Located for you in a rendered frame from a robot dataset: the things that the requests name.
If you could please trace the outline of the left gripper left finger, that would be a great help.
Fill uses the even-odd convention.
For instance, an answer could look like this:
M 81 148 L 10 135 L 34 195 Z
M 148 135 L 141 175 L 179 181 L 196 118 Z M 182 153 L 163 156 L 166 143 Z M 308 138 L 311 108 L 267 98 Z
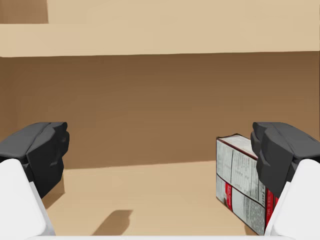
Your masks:
M 66 122 L 38 122 L 0 142 L 0 237 L 53 236 L 42 202 L 62 179 Z

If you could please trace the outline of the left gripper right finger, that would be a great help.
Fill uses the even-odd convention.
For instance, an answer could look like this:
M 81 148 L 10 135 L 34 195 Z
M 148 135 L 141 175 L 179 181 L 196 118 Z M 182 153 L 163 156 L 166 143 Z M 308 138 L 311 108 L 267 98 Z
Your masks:
M 320 236 L 320 142 L 282 122 L 254 122 L 259 180 L 278 199 L 266 236 Z

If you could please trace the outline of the pale wooden shelf unit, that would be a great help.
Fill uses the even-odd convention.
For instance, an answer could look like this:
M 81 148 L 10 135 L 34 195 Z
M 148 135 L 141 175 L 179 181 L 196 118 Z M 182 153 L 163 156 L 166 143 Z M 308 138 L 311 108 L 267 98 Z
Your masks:
M 0 140 L 67 122 L 59 236 L 253 235 L 216 198 L 216 138 L 320 141 L 320 0 L 0 0 Z

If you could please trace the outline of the red carton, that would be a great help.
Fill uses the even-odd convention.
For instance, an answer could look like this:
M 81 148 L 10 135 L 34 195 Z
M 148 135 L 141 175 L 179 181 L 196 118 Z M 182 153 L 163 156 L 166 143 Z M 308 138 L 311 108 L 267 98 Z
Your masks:
M 256 234 L 265 234 L 278 198 L 259 180 L 251 140 L 216 139 L 216 198 Z

